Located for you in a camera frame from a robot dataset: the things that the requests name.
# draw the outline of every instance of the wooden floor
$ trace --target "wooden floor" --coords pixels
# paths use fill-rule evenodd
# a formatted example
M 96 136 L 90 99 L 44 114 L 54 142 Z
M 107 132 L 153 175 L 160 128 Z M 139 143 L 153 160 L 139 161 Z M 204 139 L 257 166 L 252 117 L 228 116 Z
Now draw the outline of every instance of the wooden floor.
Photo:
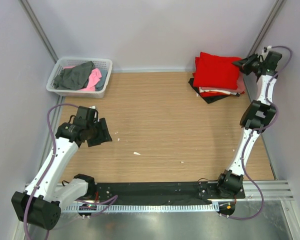
M 188 84 L 188 72 L 114 73 L 104 98 L 67 97 L 95 105 L 113 142 L 87 147 L 70 160 L 60 180 L 76 174 L 96 182 L 175 182 L 215 180 L 228 166 L 240 136 L 247 94 L 207 104 Z M 60 122 L 75 114 L 64 107 Z M 247 164 L 255 180 L 273 180 L 261 138 Z

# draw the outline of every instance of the stack of folded clothes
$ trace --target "stack of folded clothes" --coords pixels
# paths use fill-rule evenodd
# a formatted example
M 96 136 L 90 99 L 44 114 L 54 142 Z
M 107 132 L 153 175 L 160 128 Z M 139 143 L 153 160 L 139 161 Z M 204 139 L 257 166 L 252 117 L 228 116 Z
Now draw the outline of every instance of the stack of folded clothes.
M 98 69 L 92 61 L 78 66 L 67 66 L 55 77 L 53 86 L 58 90 L 101 91 L 104 88 L 108 71 Z
M 216 56 L 205 52 L 195 58 L 194 78 L 189 84 L 208 104 L 229 96 L 239 97 L 245 84 L 239 68 L 232 63 L 239 57 Z

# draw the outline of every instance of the folded red towel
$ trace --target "folded red towel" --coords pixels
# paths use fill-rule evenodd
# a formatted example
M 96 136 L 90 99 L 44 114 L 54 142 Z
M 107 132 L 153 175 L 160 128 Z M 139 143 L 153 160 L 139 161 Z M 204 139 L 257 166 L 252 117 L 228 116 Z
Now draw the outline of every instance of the folded red towel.
M 232 62 L 238 60 L 241 58 L 201 52 L 200 58 L 195 58 L 196 71 L 193 74 L 193 86 L 236 90 L 240 71 Z
M 205 97 L 213 97 L 213 96 L 223 96 L 223 95 L 227 95 L 227 94 L 222 93 L 222 92 L 217 92 L 217 91 L 200 92 L 200 96 L 204 97 L 204 98 Z

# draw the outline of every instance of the white robotic arm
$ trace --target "white robotic arm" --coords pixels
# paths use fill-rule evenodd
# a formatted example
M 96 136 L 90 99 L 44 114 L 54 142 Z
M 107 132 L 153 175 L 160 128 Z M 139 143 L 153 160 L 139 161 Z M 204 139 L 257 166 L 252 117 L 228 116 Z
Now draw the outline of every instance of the white robotic arm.
M 52 148 L 33 181 L 24 192 L 14 193 L 11 201 L 20 221 L 24 221 L 28 209 L 27 223 L 51 230 L 64 208 L 79 198 L 89 199 L 96 193 L 95 179 L 83 174 L 74 176 L 69 184 L 55 191 L 68 162 L 82 143 L 87 141 L 92 147 L 112 141 L 106 120 L 98 119 L 95 108 L 79 106 L 73 117 L 72 123 L 71 116 L 69 122 L 59 126 L 55 135 L 56 149 Z
M 274 85 L 276 83 L 277 79 L 273 78 L 270 75 L 261 75 L 257 82 L 257 97 L 256 101 L 260 101 L 262 104 L 265 104 L 267 106 L 270 106 L 269 102 L 267 99 L 272 102 L 272 95 L 273 95 L 273 90 L 274 90 Z M 226 168 L 227 170 L 231 170 L 232 173 L 240 176 L 244 175 L 244 170 L 241 166 L 242 161 L 242 152 L 244 149 L 244 146 L 247 144 L 246 149 L 244 151 L 244 156 L 243 156 L 243 162 L 244 165 L 247 165 L 248 158 L 250 156 L 251 150 L 257 141 L 258 137 L 260 136 L 260 133 L 258 131 L 253 131 L 252 129 L 248 128 L 243 128 L 242 129 L 242 134 L 241 134 L 241 139 L 239 142 L 239 145 L 234 153 L 234 158 L 230 165 Z
M 264 48 L 261 55 L 253 54 L 245 59 L 234 62 L 246 75 L 257 76 L 257 97 L 243 114 L 240 125 L 242 135 L 232 162 L 220 174 L 217 188 L 223 197 L 233 197 L 243 190 L 242 182 L 245 175 L 251 150 L 260 134 L 271 123 L 276 115 L 276 107 L 272 103 L 274 85 L 277 81 L 276 68 L 282 54 Z

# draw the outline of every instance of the white plastic basket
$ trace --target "white plastic basket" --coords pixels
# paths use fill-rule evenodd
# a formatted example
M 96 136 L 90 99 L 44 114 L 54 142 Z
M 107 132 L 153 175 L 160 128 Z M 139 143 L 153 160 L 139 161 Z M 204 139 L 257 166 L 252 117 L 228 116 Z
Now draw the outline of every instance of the white plastic basket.
M 92 61 L 94 66 L 98 69 L 105 69 L 108 71 L 101 91 L 75 91 L 75 90 L 58 90 L 54 88 L 55 77 L 60 74 L 64 67 L 77 66 L 86 62 Z M 78 97 L 78 98 L 98 98 L 101 99 L 105 95 L 105 91 L 109 82 L 112 71 L 112 61 L 102 58 L 78 58 L 78 57 L 62 57 L 60 58 L 50 74 L 46 89 L 49 92 L 54 92 L 63 97 Z

